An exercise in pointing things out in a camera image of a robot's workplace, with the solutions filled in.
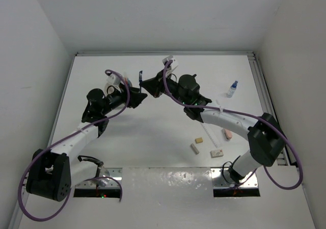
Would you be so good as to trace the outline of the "dark blue pen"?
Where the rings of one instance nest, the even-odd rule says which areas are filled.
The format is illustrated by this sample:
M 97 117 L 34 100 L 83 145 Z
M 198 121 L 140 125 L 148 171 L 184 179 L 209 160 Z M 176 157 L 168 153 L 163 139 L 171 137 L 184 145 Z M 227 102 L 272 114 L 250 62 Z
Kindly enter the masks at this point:
M 142 86 L 141 86 L 141 83 L 142 83 L 142 76 L 143 76 L 143 71 L 139 71 L 139 92 L 141 93 L 142 92 Z

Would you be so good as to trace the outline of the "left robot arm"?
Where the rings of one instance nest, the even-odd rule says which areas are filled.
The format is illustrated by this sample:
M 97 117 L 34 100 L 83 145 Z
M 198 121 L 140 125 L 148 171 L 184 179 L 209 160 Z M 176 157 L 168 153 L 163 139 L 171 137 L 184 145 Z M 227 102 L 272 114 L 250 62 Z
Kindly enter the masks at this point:
M 147 97 L 138 88 L 126 89 L 123 84 L 108 95 L 101 89 L 92 89 L 87 94 L 88 104 L 81 123 L 73 132 L 73 137 L 62 141 L 42 154 L 31 166 L 26 190 L 55 201 L 62 201 L 70 188 L 99 176 L 103 162 L 96 158 L 82 158 L 81 151 L 105 131 L 106 115 L 124 105 L 136 108 Z

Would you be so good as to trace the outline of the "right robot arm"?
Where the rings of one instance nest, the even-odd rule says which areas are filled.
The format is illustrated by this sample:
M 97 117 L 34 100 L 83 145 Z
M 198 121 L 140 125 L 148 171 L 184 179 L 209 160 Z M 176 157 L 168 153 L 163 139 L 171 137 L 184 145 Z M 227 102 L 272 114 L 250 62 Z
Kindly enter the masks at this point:
M 236 158 L 228 169 L 229 179 L 236 184 L 254 169 L 271 167 L 285 146 L 280 137 L 283 132 L 272 115 L 264 113 L 255 120 L 220 110 L 211 99 L 200 94 L 194 75 L 184 74 L 176 82 L 164 79 L 160 71 L 155 77 L 142 81 L 140 86 L 155 98 L 172 95 L 185 105 L 184 112 L 190 119 L 230 130 L 248 141 L 249 150 Z

